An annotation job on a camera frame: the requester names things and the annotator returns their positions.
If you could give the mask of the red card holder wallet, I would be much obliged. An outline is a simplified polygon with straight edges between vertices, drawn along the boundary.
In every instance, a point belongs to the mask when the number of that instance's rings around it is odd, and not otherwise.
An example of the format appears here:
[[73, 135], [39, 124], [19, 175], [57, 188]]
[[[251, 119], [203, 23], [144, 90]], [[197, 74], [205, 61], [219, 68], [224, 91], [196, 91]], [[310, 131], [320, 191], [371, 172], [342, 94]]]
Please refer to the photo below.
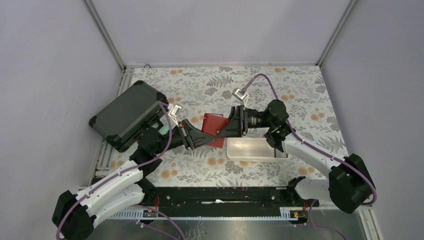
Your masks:
[[224, 146], [225, 138], [217, 137], [218, 133], [229, 123], [229, 119], [220, 114], [205, 113], [201, 131], [215, 137], [215, 140], [207, 145], [221, 149]]

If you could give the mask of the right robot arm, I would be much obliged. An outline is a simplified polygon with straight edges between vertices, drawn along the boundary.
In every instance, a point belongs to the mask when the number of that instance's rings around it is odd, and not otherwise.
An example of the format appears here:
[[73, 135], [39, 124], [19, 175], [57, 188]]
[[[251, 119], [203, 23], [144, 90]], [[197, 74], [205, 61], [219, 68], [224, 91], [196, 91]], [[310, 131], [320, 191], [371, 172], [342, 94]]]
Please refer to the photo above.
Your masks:
[[286, 193], [291, 205], [299, 206], [305, 200], [331, 201], [341, 211], [351, 214], [359, 206], [370, 206], [377, 201], [376, 187], [363, 159], [353, 153], [349, 156], [329, 153], [307, 142], [291, 126], [283, 101], [272, 100], [263, 111], [234, 106], [228, 119], [217, 131], [217, 137], [243, 137], [249, 129], [267, 128], [264, 136], [271, 148], [296, 157], [325, 175], [325, 179], [296, 178], [294, 188]]

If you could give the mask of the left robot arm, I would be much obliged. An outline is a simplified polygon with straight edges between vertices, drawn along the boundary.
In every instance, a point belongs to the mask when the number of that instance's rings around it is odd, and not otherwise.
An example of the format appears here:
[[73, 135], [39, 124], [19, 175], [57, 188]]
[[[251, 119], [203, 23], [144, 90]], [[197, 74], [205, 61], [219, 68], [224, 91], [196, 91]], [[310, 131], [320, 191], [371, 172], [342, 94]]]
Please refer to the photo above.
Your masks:
[[216, 140], [186, 119], [173, 129], [163, 129], [164, 125], [145, 127], [139, 132], [137, 150], [123, 166], [85, 189], [67, 190], [58, 197], [52, 216], [56, 239], [85, 240], [100, 223], [126, 207], [152, 204], [155, 192], [146, 176], [159, 166], [161, 156], [176, 147], [193, 150]]

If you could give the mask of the white plastic tray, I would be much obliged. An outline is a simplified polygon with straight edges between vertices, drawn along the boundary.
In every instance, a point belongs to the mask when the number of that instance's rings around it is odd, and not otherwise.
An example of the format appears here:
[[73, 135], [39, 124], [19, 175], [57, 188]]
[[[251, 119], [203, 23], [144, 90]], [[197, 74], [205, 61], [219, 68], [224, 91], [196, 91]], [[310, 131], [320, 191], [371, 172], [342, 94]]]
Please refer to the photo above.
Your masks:
[[282, 163], [290, 159], [274, 158], [272, 148], [265, 138], [231, 137], [226, 139], [226, 154], [236, 162]]

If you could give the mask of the mint green tube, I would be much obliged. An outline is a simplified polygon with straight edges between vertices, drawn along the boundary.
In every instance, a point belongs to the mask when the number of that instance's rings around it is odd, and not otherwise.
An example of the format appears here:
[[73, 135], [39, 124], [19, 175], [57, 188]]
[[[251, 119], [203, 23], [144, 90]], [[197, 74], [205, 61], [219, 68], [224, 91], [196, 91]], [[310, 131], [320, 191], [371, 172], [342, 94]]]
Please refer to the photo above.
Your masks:
[[161, 135], [166, 135], [166, 134], [168, 134], [169, 133], [169, 130], [170, 130], [170, 126], [168, 125], [168, 124], [165, 124], [165, 125], [163, 125], [159, 130], [158, 130], [158, 132], [161, 134]]

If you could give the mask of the floral table mat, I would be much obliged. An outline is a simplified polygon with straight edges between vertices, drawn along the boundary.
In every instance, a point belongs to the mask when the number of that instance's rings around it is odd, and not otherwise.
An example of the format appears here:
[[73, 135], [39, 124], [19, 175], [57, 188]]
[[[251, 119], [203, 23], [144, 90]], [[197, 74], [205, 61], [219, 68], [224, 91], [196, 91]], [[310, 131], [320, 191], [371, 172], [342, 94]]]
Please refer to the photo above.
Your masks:
[[[197, 128], [206, 113], [227, 117], [239, 105], [233, 92], [249, 84], [249, 108], [262, 111], [279, 98], [304, 140], [331, 153], [348, 154], [318, 66], [137, 68], [132, 77], [136, 81], [145, 81], [170, 103], [181, 105], [178, 117]], [[166, 152], [148, 180], [157, 187], [261, 187], [284, 186], [300, 176], [324, 177], [296, 157], [282, 162], [232, 161], [225, 148], [202, 146]]]

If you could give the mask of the black hard case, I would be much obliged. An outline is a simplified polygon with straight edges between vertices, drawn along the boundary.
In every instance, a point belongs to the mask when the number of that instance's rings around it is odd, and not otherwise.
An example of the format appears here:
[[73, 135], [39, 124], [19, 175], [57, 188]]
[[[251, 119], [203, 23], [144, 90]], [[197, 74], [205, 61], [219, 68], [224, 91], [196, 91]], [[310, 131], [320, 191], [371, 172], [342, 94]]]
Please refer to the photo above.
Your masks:
[[142, 80], [109, 103], [88, 122], [116, 151], [128, 150], [141, 135], [163, 115], [160, 102], [168, 104], [167, 97]]

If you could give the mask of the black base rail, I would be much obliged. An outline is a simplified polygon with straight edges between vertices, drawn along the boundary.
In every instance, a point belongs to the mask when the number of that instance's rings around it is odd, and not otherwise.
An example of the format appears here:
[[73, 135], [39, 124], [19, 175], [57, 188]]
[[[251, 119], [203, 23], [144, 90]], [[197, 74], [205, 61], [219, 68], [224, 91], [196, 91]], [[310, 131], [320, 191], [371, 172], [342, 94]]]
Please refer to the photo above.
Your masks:
[[157, 187], [110, 219], [162, 220], [306, 220], [311, 206], [292, 187]]

